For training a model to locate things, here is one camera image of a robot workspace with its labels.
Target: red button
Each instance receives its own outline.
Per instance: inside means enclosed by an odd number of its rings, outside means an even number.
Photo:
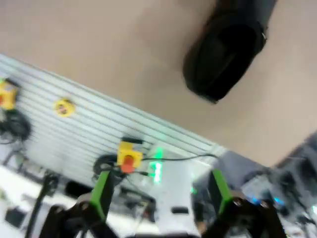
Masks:
[[[134,172],[133,164],[134,164],[134,159],[132,156],[127,155],[126,157],[124,157],[123,164],[121,165],[122,172],[126,174]]]

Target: slatwall panel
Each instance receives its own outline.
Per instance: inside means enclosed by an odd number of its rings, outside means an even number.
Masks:
[[[10,77],[22,88],[17,108],[30,119],[33,129],[26,142],[27,156],[84,184],[92,184],[95,159],[115,153],[123,136],[144,140],[145,154],[153,145],[183,156],[225,151],[153,115],[4,55],[0,55],[0,76]],[[76,105],[76,113],[69,118],[60,118],[53,111],[54,102],[61,97]],[[211,162],[211,158],[200,158],[193,163],[203,166]]]

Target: green light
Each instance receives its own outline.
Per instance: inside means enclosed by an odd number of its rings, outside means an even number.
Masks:
[[[155,159],[161,159],[163,158],[163,149],[161,147],[157,148],[157,152],[154,155]],[[151,167],[154,167],[154,179],[153,181],[155,183],[161,182],[161,175],[162,175],[162,162],[155,161],[153,165],[151,164]]]

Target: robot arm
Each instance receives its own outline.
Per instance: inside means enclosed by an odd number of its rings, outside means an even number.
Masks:
[[[269,201],[252,204],[248,200],[232,196],[219,171],[211,175],[210,189],[218,201],[217,218],[202,235],[202,238],[224,238],[231,227],[245,227],[253,238],[286,238],[276,209]],[[89,200],[81,201],[65,210],[53,206],[43,225],[39,238],[75,238],[80,231],[90,230],[96,238],[117,238],[106,224],[113,194],[111,172],[102,172]],[[134,237],[184,238],[196,237],[188,234],[135,235]]]

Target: blue light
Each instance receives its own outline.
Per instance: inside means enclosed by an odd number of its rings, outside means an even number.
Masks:
[[[253,201],[254,203],[258,203],[258,202],[259,202],[255,197],[252,198],[252,201]]]
[[[284,205],[284,202],[283,202],[281,199],[279,199],[278,197],[275,197],[275,198],[274,198],[274,201],[275,201],[276,203],[280,204],[280,205]]]

